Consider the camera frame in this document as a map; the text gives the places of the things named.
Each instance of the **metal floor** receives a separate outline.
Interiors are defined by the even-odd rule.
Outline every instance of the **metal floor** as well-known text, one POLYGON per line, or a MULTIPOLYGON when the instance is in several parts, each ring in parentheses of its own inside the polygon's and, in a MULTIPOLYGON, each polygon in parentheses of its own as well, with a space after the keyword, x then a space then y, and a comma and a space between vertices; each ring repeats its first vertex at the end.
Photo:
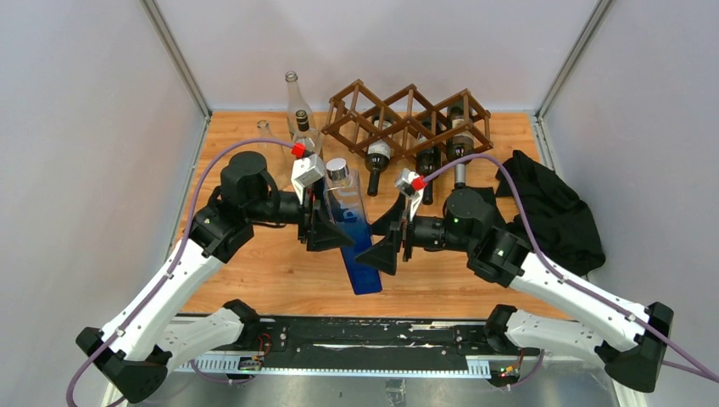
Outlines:
MULTIPOLYGON (((533 363, 525 362, 527 374, 533 363)), ((576 361, 545 361, 538 374, 510 393, 484 380, 385 377, 258 376, 229 387, 192 373, 174 373, 141 406, 461 407, 619 406, 610 378, 576 361)))

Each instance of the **wooden table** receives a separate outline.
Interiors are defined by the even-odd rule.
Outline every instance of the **wooden table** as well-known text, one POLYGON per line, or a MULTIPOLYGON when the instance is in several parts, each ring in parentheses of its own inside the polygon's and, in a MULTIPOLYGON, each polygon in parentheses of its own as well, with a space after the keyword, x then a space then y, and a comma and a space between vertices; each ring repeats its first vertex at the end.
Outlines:
MULTIPOLYGON (((317 123, 325 122, 324 114, 318 113, 315 118, 317 123)), ((197 173, 222 148, 238 140, 256 137, 258 120, 268 120, 278 137, 289 140, 284 112, 215 113, 197 173)), ((494 149, 489 151, 490 154, 504 161, 512 155, 512 150, 520 149, 538 160, 532 129, 525 114, 493 114, 491 126, 494 149)), ((366 186, 369 172, 362 160, 336 140, 326 137, 325 160, 337 156, 346 158, 350 165, 359 169, 366 186)), ((220 170, 229 158, 220 161, 210 173, 203 184, 200 203, 207 202, 212 189, 219 185, 220 170)), ((403 166, 413 168, 406 161, 390 166, 382 174, 379 195, 365 198, 370 221, 382 215, 396 199, 393 181, 403 166)), ((468 184, 496 188, 495 172, 496 168, 487 160, 474 160, 467 166, 468 184)), ((451 172, 439 177, 434 205, 421 206, 419 215, 441 215, 442 204, 453 183, 451 172)), ((507 220, 516 214, 514 201, 510 198, 498 198, 498 206, 507 220)), ((254 233, 254 239, 200 287, 183 310, 214 312, 224 302, 240 298, 266 315, 484 318, 489 316, 495 304, 512 304, 539 315, 565 317, 538 299, 480 280, 466 268, 466 255, 462 253, 415 250, 410 262, 399 262, 396 276, 382 275, 381 293, 355 296, 339 250, 306 252, 304 245, 297 241, 294 226, 281 230, 255 227, 254 233)))

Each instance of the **wine bottle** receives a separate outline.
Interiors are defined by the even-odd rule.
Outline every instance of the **wine bottle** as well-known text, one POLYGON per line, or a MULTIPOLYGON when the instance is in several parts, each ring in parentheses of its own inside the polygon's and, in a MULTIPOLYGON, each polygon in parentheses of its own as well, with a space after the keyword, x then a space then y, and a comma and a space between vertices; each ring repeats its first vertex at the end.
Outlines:
MULTIPOLYGON (((379 114, 372 118, 375 127, 380 126, 379 114)), ((388 128, 393 123, 392 119, 382 120, 382 130, 388 128)), ((392 157, 392 149, 389 144, 383 140, 377 140, 370 144, 367 148, 365 156, 365 168, 370 171, 370 183, 367 185, 367 195, 376 197, 379 192, 380 174, 389 166, 389 159, 392 157)))
POLYGON ((299 142, 309 151, 321 156, 322 139, 316 129, 309 127, 307 112, 298 110, 295 113, 295 118, 297 120, 297 131, 294 133, 293 142, 299 142))
POLYGON ((372 231, 362 202, 360 174, 357 170, 350 170, 345 159, 327 161, 326 170, 325 202, 332 222, 354 240, 354 246, 339 249, 354 294, 379 293, 382 290, 379 271, 354 260, 372 246, 372 231))
MULTIPOLYGON (((429 131, 432 131, 431 120, 422 121, 422 125, 425 126, 429 131)), ((439 129, 438 124, 437 135, 439 136, 439 134, 441 133, 442 131, 439 129)), ((425 141, 426 137, 422 136, 422 134, 420 133, 417 137, 417 143, 422 143, 425 141)), ((436 171, 441 164, 442 153, 439 151, 439 148, 437 148, 437 146, 431 146, 417 153, 417 164, 415 166, 415 171, 421 176, 428 176, 432 172, 436 171)), ((429 183, 424 189, 424 193, 422 195, 422 203, 425 205, 431 205, 434 202, 434 197, 432 196, 433 183, 434 181, 429 181, 429 183)))
MULTIPOLYGON (((465 111, 461 103, 454 104, 448 108, 447 119, 452 129, 464 123, 465 111)), ((447 160, 454 161, 464 157, 467 154, 471 154, 473 149, 474 137, 469 131, 462 131, 447 141, 447 160)), ((469 161, 454 166, 454 188, 464 188, 466 186, 467 164, 469 164, 469 161)))
POLYGON ((290 137, 294 136, 297 131, 297 118, 295 114, 298 110, 304 110, 307 113, 309 128, 317 129, 315 124, 315 115, 309 108, 307 102, 304 101, 301 91, 299 91, 299 82, 297 73, 293 70, 285 74, 285 82, 287 82, 287 93, 289 95, 289 103, 287 105, 287 129, 290 131, 290 137))

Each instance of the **silver bottle cap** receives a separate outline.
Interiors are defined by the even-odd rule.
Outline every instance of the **silver bottle cap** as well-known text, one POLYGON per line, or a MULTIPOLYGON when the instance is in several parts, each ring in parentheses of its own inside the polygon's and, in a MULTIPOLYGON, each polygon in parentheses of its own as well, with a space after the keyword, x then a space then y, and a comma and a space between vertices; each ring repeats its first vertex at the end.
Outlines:
POLYGON ((349 178, 349 167, 346 159, 331 159, 325 165, 327 175, 333 181, 341 181, 349 178))

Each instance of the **dark wine bottle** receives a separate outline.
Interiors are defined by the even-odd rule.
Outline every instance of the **dark wine bottle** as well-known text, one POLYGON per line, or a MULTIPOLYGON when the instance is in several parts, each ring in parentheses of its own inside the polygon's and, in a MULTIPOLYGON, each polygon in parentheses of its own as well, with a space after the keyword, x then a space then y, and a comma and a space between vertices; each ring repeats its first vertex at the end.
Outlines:
MULTIPOLYGON (((453 104, 448 108, 447 119, 452 129, 465 121, 465 111, 462 103, 453 104)), ((474 137, 469 131, 462 131, 447 141, 447 160, 454 161, 464 157, 471 154, 473 149, 474 137)), ((454 188, 464 188, 467 185, 467 164, 469 164, 469 161, 454 166, 454 188)))
MULTIPOLYGON (((375 127, 380 127, 380 116, 379 114, 372 118, 375 127)), ((393 123, 392 119, 382 120, 382 130, 388 128, 393 123)), ((367 148, 367 155, 365 156, 365 167, 370 171, 370 182, 367 185, 367 195, 376 197, 379 192, 380 186, 380 174, 384 172, 389 166, 389 159, 392 157, 392 149, 389 144, 383 140, 377 140, 370 144, 367 148)))
MULTIPOLYGON (((423 121, 422 125, 425 126, 429 131, 432 131, 431 120, 423 121)), ((439 135, 441 132, 442 131, 439 129, 438 124, 437 135, 439 135)), ((420 133, 419 137, 417 137, 417 143, 425 141, 426 137, 422 136, 422 134, 420 133)), ((428 176, 432 172, 437 170, 441 164, 442 153, 439 151, 439 148, 437 148, 437 146, 431 146, 417 153, 417 164, 415 166, 415 171, 421 176, 428 176)), ((433 183, 434 181, 429 181, 429 183, 425 187, 424 194, 422 195, 422 203, 425 205, 431 205, 434 202, 434 197, 432 196, 433 183)))

